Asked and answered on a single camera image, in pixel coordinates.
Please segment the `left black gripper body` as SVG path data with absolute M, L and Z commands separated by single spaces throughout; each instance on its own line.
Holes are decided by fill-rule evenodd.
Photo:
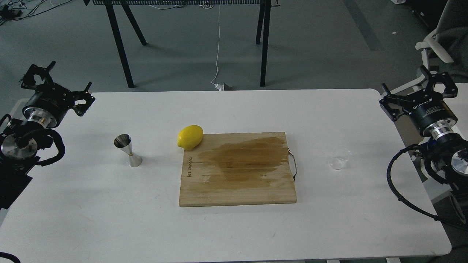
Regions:
M 22 114 L 45 128 L 55 128 L 72 108 L 71 98 L 71 91 L 59 84 L 41 84 L 22 108 Z

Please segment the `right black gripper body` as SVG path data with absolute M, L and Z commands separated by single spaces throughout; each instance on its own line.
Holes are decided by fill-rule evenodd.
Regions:
M 409 102 L 404 104 L 404 113 L 406 113 L 413 125 L 415 125 L 420 136 L 431 136 L 430 126 L 438 121 L 447 121 L 453 126 L 458 118 L 443 101 L 440 92 L 432 91 L 426 94 L 423 91 L 417 91 L 407 96 Z

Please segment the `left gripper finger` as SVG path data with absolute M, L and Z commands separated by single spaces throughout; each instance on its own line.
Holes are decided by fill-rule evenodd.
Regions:
M 56 61 L 52 61 L 48 67 L 39 67 L 35 64 L 30 65 L 29 69 L 20 80 L 20 88 L 28 90 L 43 90 L 45 87 L 53 85 L 53 79 L 50 76 L 50 70 L 55 66 Z M 42 84 L 37 84 L 35 76 L 39 76 Z
M 92 82 L 89 82 L 84 90 L 69 93 L 69 100 L 71 101 L 70 109 L 72 109 L 79 117 L 83 117 L 95 101 L 95 97 L 89 92 L 91 86 Z

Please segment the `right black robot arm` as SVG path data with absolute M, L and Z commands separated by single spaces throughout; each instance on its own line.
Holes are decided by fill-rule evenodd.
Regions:
M 388 186 L 398 201 L 406 206 L 443 224 L 467 231 L 467 141 L 453 130 L 458 118 L 445 103 L 446 98 L 455 98 L 458 87 L 450 75 L 430 73 L 425 66 L 420 67 L 426 86 L 409 95 L 391 93 L 386 84 L 386 92 L 379 101 L 382 110 L 391 121 L 406 115 L 410 118 L 420 136 L 428 137 L 423 144 L 412 144 L 400 150 L 391 159 L 386 170 Z M 399 193 L 393 184 L 391 171 L 394 162 L 404 153 L 414 151 L 423 160 L 426 173 L 440 184 L 451 188 L 451 200 L 458 215 L 458 221 L 428 213 Z

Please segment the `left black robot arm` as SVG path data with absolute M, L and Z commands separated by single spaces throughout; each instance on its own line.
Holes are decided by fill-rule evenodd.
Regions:
M 48 67 L 30 65 L 21 79 L 21 88 L 34 91 L 22 109 L 24 120 L 6 114 L 1 122 L 6 126 L 1 133 L 0 152 L 0 206 L 9 209 L 22 194 L 32 177 L 34 166 L 48 166 L 61 160 L 65 145 L 55 131 L 69 110 L 83 116 L 95 101 L 89 92 L 89 82 L 82 91 L 70 91 L 53 81 Z

